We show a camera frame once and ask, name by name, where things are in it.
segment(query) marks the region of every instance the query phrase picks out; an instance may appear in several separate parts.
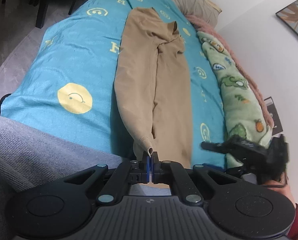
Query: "dark cloth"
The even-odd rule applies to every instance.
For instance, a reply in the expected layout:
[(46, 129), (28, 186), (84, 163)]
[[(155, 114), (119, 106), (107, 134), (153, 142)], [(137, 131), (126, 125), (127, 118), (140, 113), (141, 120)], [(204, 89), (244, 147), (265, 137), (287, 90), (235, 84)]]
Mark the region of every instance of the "dark cloth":
[(298, 240), (298, 204), (296, 204), (296, 217), (288, 233), (291, 240)]

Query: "beige pillow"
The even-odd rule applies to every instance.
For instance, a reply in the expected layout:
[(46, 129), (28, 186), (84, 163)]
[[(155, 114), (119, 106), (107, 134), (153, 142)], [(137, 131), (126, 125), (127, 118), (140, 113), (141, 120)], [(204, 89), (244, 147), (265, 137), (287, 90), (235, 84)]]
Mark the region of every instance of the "beige pillow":
[(221, 9), (209, 0), (173, 0), (184, 15), (193, 14), (215, 27)]

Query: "gray carpet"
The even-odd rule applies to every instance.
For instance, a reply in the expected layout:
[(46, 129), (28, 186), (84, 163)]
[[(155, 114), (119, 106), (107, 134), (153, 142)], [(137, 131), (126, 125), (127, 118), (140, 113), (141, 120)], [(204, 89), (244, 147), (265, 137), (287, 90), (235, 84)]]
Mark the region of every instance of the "gray carpet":
[(65, 17), (62, 11), (57, 9), (49, 15), (42, 29), (34, 28), (14, 48), (0, 66), (0, 98), (5, 94), (13, 93), (17, 89), (37, 55), (46, 29), (65, 19)]
[[(75, 9), (85, 1), (78, 0)], [(6, 0), (5, 4), (1, 4), (0, 0), (0, 66), (35, 28), (39, 6), (34, 7), (28, 2), (29, 0)], [(50, 26), (67, 17), (71, 3), (72, 0), (51, 0), (46, 14), (45, 26)], [(32, 40), (40, 43), (45, 30), (46, 27), (41, 30), (36, 29), (31, 35)], [(28, 54), (30, 56), (31, 53), (33, 50), (29, 49)]]
[[(13, 93), (31, 66), (48, 27), (68, 17), (72, 0), (51, 0), (44, 27), (35, 27), (39, 6), (29, 0), (0, 0), (0, 99)], [(85, 1), (78, 0), (75, 9)]]

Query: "yellow letter print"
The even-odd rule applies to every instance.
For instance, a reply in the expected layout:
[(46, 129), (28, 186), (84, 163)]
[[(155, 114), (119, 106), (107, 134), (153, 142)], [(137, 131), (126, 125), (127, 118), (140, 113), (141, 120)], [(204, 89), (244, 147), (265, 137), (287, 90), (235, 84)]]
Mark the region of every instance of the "yellow letter print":
[(124, 1), (124, 0), (117, 0), (117, 3), (121, 3), (122, 5), (126, 5), (125, 2), (126, 1)]
[(111, 42), (111, 44), (112, 44), (112, 48), (110, 49), (110, 51), (113, 53), (117, 53), (116, 49), (119, 51), (120, 46), (117, 46), (117, 43), (115, 43), (113, 41)]
[(53, 40), (55, 39), (55, 37), (57, 37), (57, 35), (54, 36), (51, 40), (45, 41), (46, 45), (45, 45), (44, 49), (45, 49), (46, 47), (49, 47), (49, 46), (53, 43)]

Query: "bed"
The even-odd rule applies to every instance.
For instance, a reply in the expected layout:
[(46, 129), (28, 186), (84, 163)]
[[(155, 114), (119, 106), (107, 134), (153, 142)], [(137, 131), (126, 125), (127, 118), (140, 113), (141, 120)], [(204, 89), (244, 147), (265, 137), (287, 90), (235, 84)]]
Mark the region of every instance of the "bed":
[[(71, 17), (50, 27), (18, 89), (6, 97), (1, 116), (95, 150), (132, 158), (133, 139), (119, 115), (114, 78), (129, 12), (154, 8), (164, 22), (176, 21), (185, 43), (191, 82), (191, 165), (226, 168), (225, 155), (201, 149), (202, 141), (223, 142), (225, 114), (220, 89), (195, 28), (172, 0), (89, 0)], [(62, 106), (59, 91), (85, 103)]]

